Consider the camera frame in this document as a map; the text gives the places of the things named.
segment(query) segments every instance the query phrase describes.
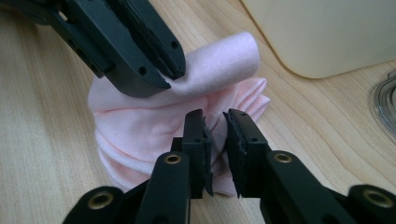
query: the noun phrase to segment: white object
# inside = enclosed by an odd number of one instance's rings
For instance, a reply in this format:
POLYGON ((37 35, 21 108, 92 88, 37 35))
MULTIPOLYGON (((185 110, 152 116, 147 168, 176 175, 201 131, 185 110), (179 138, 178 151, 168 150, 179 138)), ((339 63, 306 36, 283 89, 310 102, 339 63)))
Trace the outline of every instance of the white object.
POLYGON ((394 0, 243 0, 277 56, 304 77, 396 59, 394 0))

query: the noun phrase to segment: pink towel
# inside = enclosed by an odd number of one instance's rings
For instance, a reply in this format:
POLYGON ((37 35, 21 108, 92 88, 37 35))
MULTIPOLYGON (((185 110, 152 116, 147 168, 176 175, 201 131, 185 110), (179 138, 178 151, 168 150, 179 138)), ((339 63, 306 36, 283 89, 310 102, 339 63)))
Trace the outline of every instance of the pink towel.
POLYGON ((257 120, 269 99, 262 95, 266 80, 252 77, 259 66, 254 37, 241 33, 200 48, 186 56, 186 75, 166 80, 172 89, 149 98, 118 92, 105 78, 95 78, 89 106, 96 123, 101 160, 115 185, 132 189, 147 180, 157 158, 181 137, 184 117, 203 109, 212 132, 213 190, 235 195, 227 156, 223 151, 227 125, 222 112, 246 111, 257 120))

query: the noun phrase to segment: metal screw hole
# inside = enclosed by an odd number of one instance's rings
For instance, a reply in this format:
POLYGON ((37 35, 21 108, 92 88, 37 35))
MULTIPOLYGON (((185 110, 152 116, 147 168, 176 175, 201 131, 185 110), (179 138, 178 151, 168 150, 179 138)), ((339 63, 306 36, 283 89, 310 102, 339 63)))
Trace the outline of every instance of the metal screw hole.
POLYGON ((274 156, 275 160, 280 161, 280 162, 291 162, 292 158, 286 154, 278 153, 274 156))
POLYGON ((366 189, 363 192, 363 196, 367 201, 379 207, 391 208, 394 205, 392 199, 376 190, 366 189))
POLYGON ((113 202, 114 196, 112 193, 104 190, 104 191, 100 191, 95 193, 90 200, 88 201, 88 207, 91 208, 92 210, 98 210, 98 209, 102 209, 106 206, 108 206, 109 204, 111 204, 111 202, 113 202))
POLYGON ((176 164, 181 162, 181 157, 179 157, 178 155, 169 155, 165 157, 165 162, 168 164, 176 164))

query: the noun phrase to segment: black clamp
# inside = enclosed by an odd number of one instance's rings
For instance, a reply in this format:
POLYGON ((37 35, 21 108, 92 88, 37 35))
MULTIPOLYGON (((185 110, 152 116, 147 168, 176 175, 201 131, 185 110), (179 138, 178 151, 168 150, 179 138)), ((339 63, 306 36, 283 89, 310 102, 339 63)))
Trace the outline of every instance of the black clamp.
MULTIPOLYGON (((272 151, 251 117, 230 109, 226 150, 238 196, 260 198, 266 223, 396 223, 396 196, 370 185, 347 196, 323 187, 302 162, 272 151)), ((212 193, 210 136, 202 110, 186 116, 184 136, 156 161, 151 179, 123 194, 86 193, 64 223, 189 223, 190 199, 212 193)))
POLYGON ((148 0, 0 0, 50 25, 98 76, 149 97, 184 76, 183 49, 148 0))

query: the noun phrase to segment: wooden table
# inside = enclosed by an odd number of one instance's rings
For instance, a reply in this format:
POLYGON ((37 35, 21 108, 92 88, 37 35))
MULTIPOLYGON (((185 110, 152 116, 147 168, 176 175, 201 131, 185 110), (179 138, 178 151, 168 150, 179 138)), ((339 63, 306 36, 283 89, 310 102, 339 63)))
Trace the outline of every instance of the wooden table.
MULTIPOLYGON (((243 30, 259 44, 271 98, 258 125, 343 194, 368 183, 396 193, 396 146, 372 112, 396 61, 308 79, 286 69, 238 0, 152 0, 186 52, 243 30)), ((92 72, 50 28, 0 10, 0 223, 61 223, 79 197, 110 185, 87 107, 92 72)), ((193 201, 191 223, 263 223, 259 201, 193 201)))

